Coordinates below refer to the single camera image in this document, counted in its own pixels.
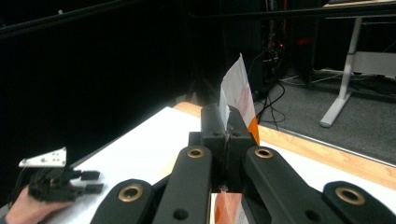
white table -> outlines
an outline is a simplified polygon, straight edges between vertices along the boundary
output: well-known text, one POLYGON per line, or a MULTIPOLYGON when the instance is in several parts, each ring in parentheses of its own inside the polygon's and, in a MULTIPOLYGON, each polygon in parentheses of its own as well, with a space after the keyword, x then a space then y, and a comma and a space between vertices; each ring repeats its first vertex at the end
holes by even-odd
MULTIPOLYGON (((101 172, 99 181, 105 183, 103 192, 77 199, 46 223, 90 223, 100 202, 121 181, 135 178, 154 184, 170 174, 178 152, 188 144, 189 132, 199 131, 200 119, 195 116, 169 107, 161 110, 78 166, 77 169, 83 171, 101 172)), ((265 142, 261 144, 277 150, 311 187, 322 191, 328 182, 345 180, 366 189, 396 213, 395 190, 265 142)))

black tool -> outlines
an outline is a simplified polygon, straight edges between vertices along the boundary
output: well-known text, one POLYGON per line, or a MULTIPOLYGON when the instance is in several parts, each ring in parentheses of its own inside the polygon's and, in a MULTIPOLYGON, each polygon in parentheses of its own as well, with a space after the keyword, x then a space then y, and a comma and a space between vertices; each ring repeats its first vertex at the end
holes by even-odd
POLYGON ((84 194, 102 192, 103 184, 89 184, 84 187, 74 187, 71 179, 97 180, 97 171, 75 171, 72 168, 45 168, 31 176, 29 195, 45 202, 74 202, 84 194))
POLYGON ((92 224, 208 223, 210 193, 221 191, 243 194, 250 224, 396 223, 384 204, 358 186, 338 181, 323 192, 312 189, 279 153, 256 146, 236 108, 226 131, 216 105, 201 113, 201 131, 190 134, 172 174, 154 186, 134 179, 118 184, 92 224))

desk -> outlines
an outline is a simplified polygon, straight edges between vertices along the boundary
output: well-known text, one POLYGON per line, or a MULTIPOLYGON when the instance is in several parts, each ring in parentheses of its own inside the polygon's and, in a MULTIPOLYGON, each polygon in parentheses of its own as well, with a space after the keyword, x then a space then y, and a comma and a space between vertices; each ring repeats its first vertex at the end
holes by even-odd
MULTIPOLYGON (((89 223, 100 202, 121 181, 136 178, 154 184, 170 174, 177 153, 188 144, 189 132, 200 131, 199 116, 200 107, 189 103, 166 107, 84 161, 78 169, 101 172, 99 181, 105 183, 102 194, 79 198, 47 223, 89 223)), ((329 181, 345 180, 366 189, 396 212, 395 168, 267 128, 260 127, 259 131, 261 144, 281 153, 313 188, 322 190, 329 181), (362 173, 363 178, 336 168, 362 173)))
MULTIPOLYGON (((369 3, 378 2, 388 2, 388 1, 369 1, 369 3)), ((367 2, 359 3, 347 3, 347 4, 335 4, 326 5, 325 7, 341 7, 350 6, 356 4, 367 4, 367 2)), ((330 128, 337 118, 338 114, 341 112, 345 103, 349 99, 350 91, 347 90, 350 76, 352 72, 379 74, 379 75, 390 75, 396 76, 396 54, 395 53, 385 53, 385 52, 363 52, 356 51, 356 47, 359 40, 359 34, 361 31, 361 26, 363 25, 362 19, 364 17, 357 17, 355 19, 355 25, 353 27, 353 33, 350 40, 349 50, 346 56, 346 63, 344 67, 343 79, 341 82, 340 91, 338 97, 335 99, 332 106, 324 115, 323 119, 320 121, 320 126, 324 128, 330 128)))

hand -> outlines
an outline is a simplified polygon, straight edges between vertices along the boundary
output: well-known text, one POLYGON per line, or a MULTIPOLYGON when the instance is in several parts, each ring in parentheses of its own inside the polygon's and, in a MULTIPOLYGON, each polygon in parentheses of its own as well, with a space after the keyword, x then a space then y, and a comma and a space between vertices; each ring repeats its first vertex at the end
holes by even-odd
POLYGON ((40 202, 28 195, 28 188, 22 190, 17 201, 6 215, 7 224, 37 224, 51 212, 70 206, 72 203, 40 202))

white desk leg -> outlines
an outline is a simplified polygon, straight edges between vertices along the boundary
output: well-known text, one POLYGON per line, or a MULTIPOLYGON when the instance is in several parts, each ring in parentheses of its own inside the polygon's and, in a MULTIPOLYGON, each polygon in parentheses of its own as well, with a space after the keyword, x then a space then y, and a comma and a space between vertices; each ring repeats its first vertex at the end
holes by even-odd
POLYGON ((332 123, 337 118, 344 104, 349 99, 350 91, 347 91, 347 87, 350 80, 350 74, 352 72, 352 66, 354 61, 354 55, 356 52, 356 45, 359 39, 359 32, 361 31, 361 17, 355 19, 355 26, 353 27, 353 33, 350 40, 349 51, 346 56, 346 65, 344 67, 343 80, 341 82, 340 92, 337 99, 335 99, 332 106, 329 108, 323 119, 320 121, 320 126, 324 128, 332 127, 332 123))

